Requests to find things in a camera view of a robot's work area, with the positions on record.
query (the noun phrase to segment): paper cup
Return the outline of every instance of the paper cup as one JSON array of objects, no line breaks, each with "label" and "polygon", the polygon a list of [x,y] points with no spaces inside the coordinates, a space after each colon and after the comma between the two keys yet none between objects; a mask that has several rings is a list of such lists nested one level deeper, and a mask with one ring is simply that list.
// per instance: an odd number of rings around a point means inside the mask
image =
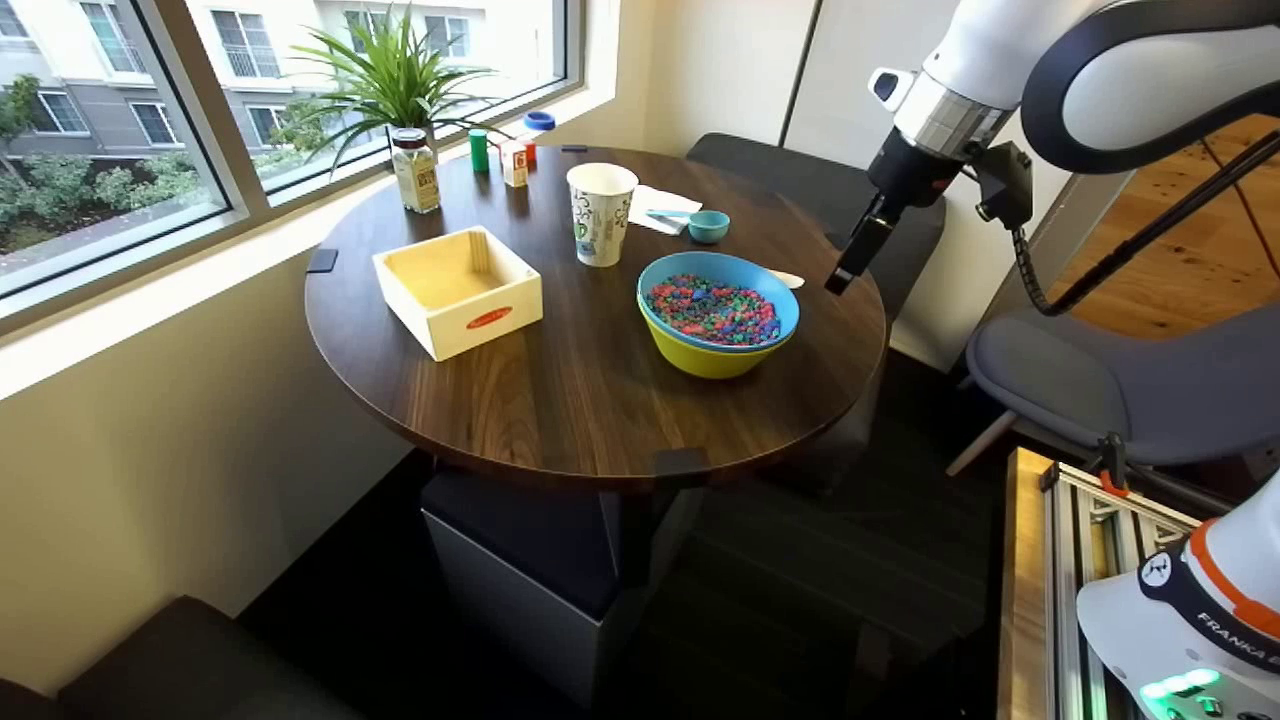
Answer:
[{"label": "paper cup", "polygon": [[634,171],[620,163],[568,169],[570,244],[586,267],[612,267],[622,258]]}]

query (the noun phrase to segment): floor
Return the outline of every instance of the floor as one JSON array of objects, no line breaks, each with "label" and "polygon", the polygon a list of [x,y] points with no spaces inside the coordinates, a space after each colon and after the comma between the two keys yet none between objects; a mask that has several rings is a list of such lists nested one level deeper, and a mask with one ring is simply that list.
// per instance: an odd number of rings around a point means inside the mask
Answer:
[{"label": "floor", "polygon": [[590,713],[446,600],[417,507],[419,457],[374,485],[241,623],[374,720],[406,718],[990,718],[1003,452],[944,466],[990,417],[889,362],[870,447],[831,497],[708,493]]}]

